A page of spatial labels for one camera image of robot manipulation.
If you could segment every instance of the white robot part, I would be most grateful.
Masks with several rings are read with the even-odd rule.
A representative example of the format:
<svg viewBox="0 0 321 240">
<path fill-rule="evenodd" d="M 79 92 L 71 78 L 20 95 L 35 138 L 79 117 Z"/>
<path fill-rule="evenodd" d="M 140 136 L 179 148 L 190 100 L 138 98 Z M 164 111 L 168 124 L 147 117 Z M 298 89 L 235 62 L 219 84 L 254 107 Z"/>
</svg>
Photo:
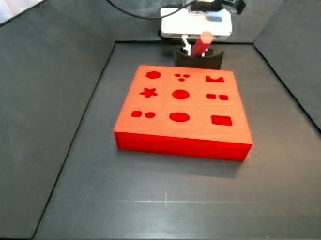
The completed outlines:
<svg viewBox="0 0 321 240">
<path fill-rule="evenodd" d="M 184 42 L 184 47 L 183 47 L 183 50 L 186 50 L 186 52 L 187 52 L 187 56 L 190 56 L 191 55 L 191 45 L 188 44 L 188 42 L 187 42 L 187 39 L 188 39 L 188 35 L 182 35 L 182 40 L 183 40 L 183 42 Z"/>
<path fill-rule="evenodd" d="M 160 16 L 174 12 L 176 8 L 162 8 Z M 231 14 L 222 9 L 216 12 L 190 12 L 182 9 L 179 12 L 162 19 L 160 35 L 163 38 L 198 39 L 199 35 L 210 31 L 215 40 L 224 40 L 231 34 Z"/>
</svg>

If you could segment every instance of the dark gray floor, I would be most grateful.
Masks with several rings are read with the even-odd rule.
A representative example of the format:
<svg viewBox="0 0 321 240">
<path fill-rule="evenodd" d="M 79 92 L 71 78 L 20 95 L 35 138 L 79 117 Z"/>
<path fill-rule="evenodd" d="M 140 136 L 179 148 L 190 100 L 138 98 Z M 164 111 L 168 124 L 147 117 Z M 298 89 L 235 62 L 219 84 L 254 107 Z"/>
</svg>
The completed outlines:
<svg viewBox="0 0 321 240">
<path fill-rule="evenodd" d="M 140 64 L 172 46 L 116 44 L 36 239 L 319 238 L 319 134 L 251 45 L 218 45 L 254 147 L 243 163 L 119 152 L 111 129 Z"/>
</svg>

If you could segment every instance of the cable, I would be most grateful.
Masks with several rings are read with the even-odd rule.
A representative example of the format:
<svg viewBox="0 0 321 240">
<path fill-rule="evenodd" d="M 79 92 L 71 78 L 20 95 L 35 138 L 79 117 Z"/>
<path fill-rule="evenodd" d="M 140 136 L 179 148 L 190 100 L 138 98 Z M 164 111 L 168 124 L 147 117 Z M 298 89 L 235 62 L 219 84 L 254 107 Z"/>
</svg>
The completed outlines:
<svg viewBox="0 0 321 240">
<path fill-rule="evenodd" d="M 134 18 L 138 18 L 138 19 L 148 19 L 148 20 L 156 20 L 156 19 L 163 19 L 163 18 L 167 18 L 170 15 L 172 15 L 174 13 L 176 13 L 178 11 L 180 11 L 183 8 L 186 8 L 188 5 L 191 5 L 194 2 L 196 2 L 196 0 L 188 2 L 186 5 L 183 5 L 179 9 L 176 9 L 174 12 L 171 12 L 170 14 L 164 15 L 164 16 L 160 16 L 160 17 L 147 17 L 147 16 L 140 16 L 140 15 L 136 15 L 131 12 L 127 12 L 124 9 L 121 9 L 119 6 L 116 6 L 111 0 L 107 0 L 107 2 L 119 10 L 121 11 L 123 13 L 125 13 L 127 15 L 132 16 Z"/>
</svg>

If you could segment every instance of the gray wall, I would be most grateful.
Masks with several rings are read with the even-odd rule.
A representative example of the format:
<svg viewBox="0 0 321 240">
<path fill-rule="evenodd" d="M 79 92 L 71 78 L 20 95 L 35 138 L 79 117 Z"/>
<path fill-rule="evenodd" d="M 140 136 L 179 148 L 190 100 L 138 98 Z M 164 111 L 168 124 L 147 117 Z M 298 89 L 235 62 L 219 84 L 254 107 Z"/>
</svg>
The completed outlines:
<svg viewBox="0 0 321 240">
<path fill-rule="evenodd" d="M 0 28 L 0 238 L 31 238 L 113 40 L 101 1 L 49 0 Z"/>
<path fill-rule="evenodd" d="M 321 128 L 319 16 L 319 0 L 287 0 L 255 47 Z"/>
<path fill-rule="evenodd" d="M 180 3 L 180 0 L 112 0 L 125 9 L 144 16 L 155 16 L 158 9 L 167 3 Z M 232 16 L 232 33 L 227 42 L 253 43 L 262 31 L 273 13 L 283 0 L 245 0 L 247 7 L 241 16 Z M 160 21 L 135 19 L 108 5 L 109 28 L 117 40 L 158 40 L 156 31 Z"/>
</svg>

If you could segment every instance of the shape sorter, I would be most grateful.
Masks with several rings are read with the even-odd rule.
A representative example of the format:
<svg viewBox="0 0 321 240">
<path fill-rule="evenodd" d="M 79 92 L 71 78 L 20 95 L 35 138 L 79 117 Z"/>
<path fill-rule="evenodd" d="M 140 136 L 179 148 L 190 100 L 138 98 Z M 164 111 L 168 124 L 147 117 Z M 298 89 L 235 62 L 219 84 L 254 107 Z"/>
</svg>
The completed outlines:
<svg viewBox="0 0 321 240">
<path fill-rule="evenodd" d="M 253 141 L 232 72 L 140 66 L 113 136 L 121 150 L 243 161 Z"/>
</svg>

